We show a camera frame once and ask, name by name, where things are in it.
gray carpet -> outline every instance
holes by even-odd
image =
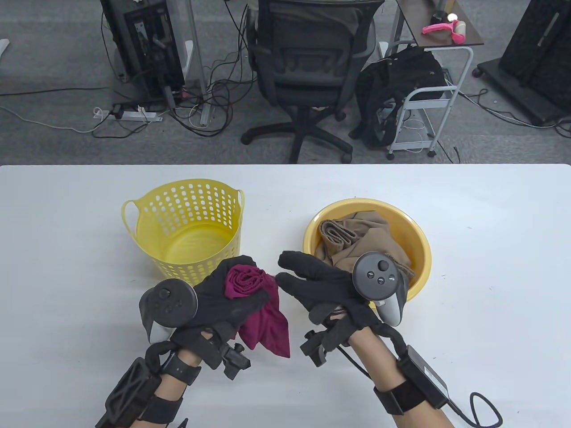
[[[203,62],[208,65],[235,50],[236,30],[223,0],[192,1]],[[236,19],[239,19],[245,2],[229,1]],[[475,48],[476,64],[502,55],[528,1],[463,0],[461,3],[486,41],[485,46]],[[395,2],[388,0],[379,10],[375,18],[379,40],[387,39],[395,8]],[[0,59],[0,93],[109,86],[112,75],[99,32],[100,15],[101,6],[97,0],[3,2],[0,6],[0,38],[9,38],[11,45]],[[457,78],[461,60],[451,55],[443,56],[442,60]],[[474,93],[483,87],[489,85],[469,76],[463,89]],[[93,108],[108,108],[109,101],[110,94],[106,90],[74,91],[2,97],[0,106],[29,119],[87,130],[96,125]],[[482,101],[499,110],[511,110],[521,115],[493,89]],[[325,129],[345,140],[359,119],[355,102],[349,104],[346,113],[347,119],[342,123],[333,118],[323,122]],[[291,146],[290,137],[259,139],[246,147],[239,143],[239,136],[252,126],[286,118],[285,113],[269,106],[257,87],[235,106],[234,119],[226,131],[211,139],[194,136],[168,117],[127,139],[94,139],[90,135],[24,123],[0,110],[0,164],[284,163]],[[220,119],[221,112],[215,111],[214,124]],[[125,133],[112,121],[105,123],[100,131],[105,135]],[[571,142],[553,130],[535,130],[501,122],[464,99],[457,101],[441,141],[454,161],[457,159],[453,146],[457,146],[466,163],[571,161]],[[371,152],[359,141],[350,142],[355,148],[354,163],[388,162],[383,152]],[[339,157],[333,148],[306,141],[300,162],[338,163]],[[433,159],[428,158],[426,152],[400,151],[394,162],[446,163],[448,159],[442,150],[438,150]]]

office chair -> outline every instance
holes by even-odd
[[[259,0],[258,26],[247,16],[248,60],[258,86],[272,106],[291,122],[251,128],[241,138],[294,134],[289,163],[297,163],[303,139],[311,136],[344,152],[351,163],[353,147],[317,127],[328,116],[340,122],[343,107],[376,44],[373,16],[384,0]],[[313,111],[312,107],[325,107]]]

hand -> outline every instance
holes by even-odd
[[[198,297],[196,316],[171,336],[171,342],[193,351],[212,368],[220,364],[217,355],[221,344],[236,337],[238,329],[248,318],[270,301],[269,294],[260,290],[251,296],[230,300],[224,295],[226,276],[236,265],[256,266],[251,257],[239,256],[220,262],[218,267],[194,289]],[[202,333],[211,332],[206,340]]]
[[[276,282],[309,312],[316,305],[337,304],[345,308],[357,330],[380,323],[370,309],[369,302],[353,286],[352,275],[349,272],[297,251],[284,251],[278,260],[278,265],[294,271],[301,278],[306,278],[301,280],[289,273],[279,273]]]

maroon cloth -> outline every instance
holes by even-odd
[[[268,292],[270,301],[240,327],[240,337],[250,349],[261,343],[274,354],[289,358],[288,323],[280,312],[278,285],[274,277],[253,266],[237,265],[230,269],[226,276],[226,297],[248,297],[258,290]]]

yellow laundry basket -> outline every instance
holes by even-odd
[[[214,180],[192,179],[160,186],[123,204],[125,227],[160,271],[196,285],[218,264],[240,253],[244,192]],[[139,210],[135,232],[125,209]]]

